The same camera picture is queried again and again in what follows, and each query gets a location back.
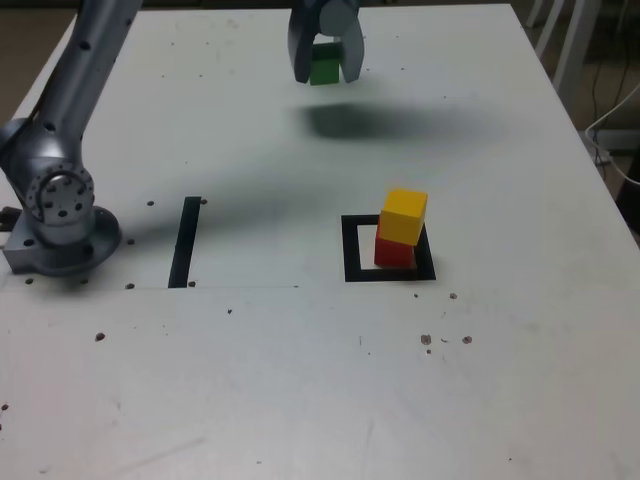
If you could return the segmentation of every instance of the white table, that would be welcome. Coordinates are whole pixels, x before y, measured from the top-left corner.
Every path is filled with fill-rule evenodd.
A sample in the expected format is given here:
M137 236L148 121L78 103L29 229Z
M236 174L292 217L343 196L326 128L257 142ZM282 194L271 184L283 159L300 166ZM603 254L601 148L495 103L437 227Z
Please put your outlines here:
M0 478L637 478L640 253L511 8L364 10L362 79L323 88L287 21L136 19L84 139L136 244L87 285L1 263ZM437 280L346 284L341 215L396 185Z

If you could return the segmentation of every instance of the red cube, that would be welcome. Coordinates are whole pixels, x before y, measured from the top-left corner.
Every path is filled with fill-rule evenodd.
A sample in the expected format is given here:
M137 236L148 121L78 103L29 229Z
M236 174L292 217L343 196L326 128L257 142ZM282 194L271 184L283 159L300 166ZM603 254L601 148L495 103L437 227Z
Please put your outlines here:
M383 240L380 238L380 224L378 224L373 263L379 267L411 268L413 266L413 247L404 243Z

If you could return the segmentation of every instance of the wooden block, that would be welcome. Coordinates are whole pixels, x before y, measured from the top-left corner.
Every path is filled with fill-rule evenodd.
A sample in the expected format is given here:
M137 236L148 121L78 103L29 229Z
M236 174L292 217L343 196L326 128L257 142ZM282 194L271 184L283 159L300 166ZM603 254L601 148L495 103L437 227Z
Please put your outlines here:
M380 238L414 247L420 239L427 194L397 188L389 192L380 212Z
M320 43L313 46L311 85L331 85L340 82L342 47L339 43Z
M373 263L379 267L411 268L413 266L413 247L383 240L380 238L380 224L378 224Z

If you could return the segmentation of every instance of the stacked cubes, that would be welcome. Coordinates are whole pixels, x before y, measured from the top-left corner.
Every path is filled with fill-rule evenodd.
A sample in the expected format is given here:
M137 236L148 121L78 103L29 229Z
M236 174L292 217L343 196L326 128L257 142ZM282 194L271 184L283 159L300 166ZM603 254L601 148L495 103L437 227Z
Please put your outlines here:
M427 194L397 188L389 192L380 212L374 263L411 268L427 208Z

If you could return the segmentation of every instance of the green cube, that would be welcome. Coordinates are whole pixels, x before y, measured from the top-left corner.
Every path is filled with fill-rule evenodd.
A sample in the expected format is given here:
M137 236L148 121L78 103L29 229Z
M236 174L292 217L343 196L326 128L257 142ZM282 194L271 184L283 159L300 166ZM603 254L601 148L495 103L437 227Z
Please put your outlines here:
M341 59L342 46L339 43L314 45L311 56L311 85L339 83Z

